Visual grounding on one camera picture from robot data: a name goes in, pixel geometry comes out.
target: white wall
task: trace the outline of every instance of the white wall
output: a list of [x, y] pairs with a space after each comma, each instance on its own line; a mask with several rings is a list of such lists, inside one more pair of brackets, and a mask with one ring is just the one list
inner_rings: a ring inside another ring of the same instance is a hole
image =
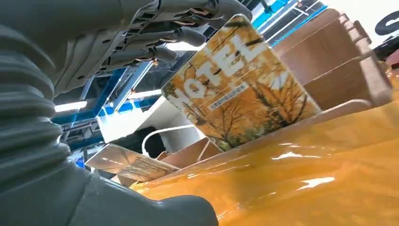
[[358, 20], [373, 42], [371, 48], [381, 45], [389, 36], [399, 34], [399, 31], [384, 36], [375, 33], [377, 23], [399, 9], [399, 0], [322, 0], [322, 2], [346, 13], [351, 21]]

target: autumn tree illustration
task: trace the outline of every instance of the autumn tree illustration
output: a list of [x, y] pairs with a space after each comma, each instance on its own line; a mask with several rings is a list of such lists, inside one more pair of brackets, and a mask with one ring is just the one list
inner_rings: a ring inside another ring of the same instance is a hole
[[[317, 112], [306, 92], [272, 50], [265, 48], [259, 57], [247, 62], [240, 51], [242, 48], [228, 41], [238, 35], [242, 45], [249, 50], [257, 45], [265, 45], [263, 38], [250, 26], [248, 21], [228, 23], [207, 43], [205, 51], [194, 55], [162, 88], [166, 98], [169, 95], [177, 97], [176, 89], [188, 97], [184, 82], [187, 79], [200, 81], [206, 88], [204, 97], [190, 98], [190, 104], [182, 102], [179, 108], [187, 119], [224, 150], [289, 126]], [[230, 47], [226, 57], [234, 56], [231, 66], [240, 61], [244, 64], [229, 76], [212, 59], [226, 45]], [[211, 62], [211, 72], [220, 77], [218, 86], [214, 86], [206, 76], [197, 76], [197, 70], [205, 62]], [[215, 109], [209, 108], [210, 104], [244, 83], [247, 88], [240, 94]]]

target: robotic arm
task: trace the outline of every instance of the robotic arm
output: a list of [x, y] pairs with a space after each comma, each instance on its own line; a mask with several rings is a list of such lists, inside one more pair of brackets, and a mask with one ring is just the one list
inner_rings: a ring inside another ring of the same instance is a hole
[[220, 25], [250, 12], [236, 0], [0, 4], [1, 225], [216, 226], [212, 206], [200, 197], [149, 200], [68, 163], [62, 130], [50, 121], [52, 98], [102, 68], [174, 58], [163, 43], [202, 44], [202, 34], [187, 26]]

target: book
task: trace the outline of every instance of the book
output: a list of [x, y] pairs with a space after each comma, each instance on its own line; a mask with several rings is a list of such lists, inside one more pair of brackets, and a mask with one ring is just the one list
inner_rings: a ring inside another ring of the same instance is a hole
[[223, 151], [321, 111], [243, 15], [188, 60], [162, 94]]
[[85, 164], [143, 182], [152, 181], [179, 170], [178, 167], [114, 144], [104, 146]]

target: ceiling light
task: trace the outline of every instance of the ceiling light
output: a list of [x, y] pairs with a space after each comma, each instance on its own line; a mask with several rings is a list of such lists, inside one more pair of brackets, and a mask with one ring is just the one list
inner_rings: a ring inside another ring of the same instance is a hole
[[199, 51], [204, 48], [206, 43], [202, 44], [201, 46], [192, 46], [187, 42], [175, 42], [175, 43], [168, 43], [166, 44], [166, 48], [173, 50], [173, 51]]
[[162, 94], [161, 90], [156, 89], [156, 90], [139, 92], [139, 93], [131, 93], [129, 95], [128, 99], [138, 99], [138, 98], [150, 97], [150, 96], [160, 95], [160, 94]]
[[69, 104], [64, 104], [64, 105], [57, 105], [55, 107], [56, 112], [64, 112], [64, 111], [70, 111], [73, 109], [81, 109], [83, 107], [86, 107], [87, 101], [79, 101], [79, 102], [74, 102], [74, 103], [69, 103]]

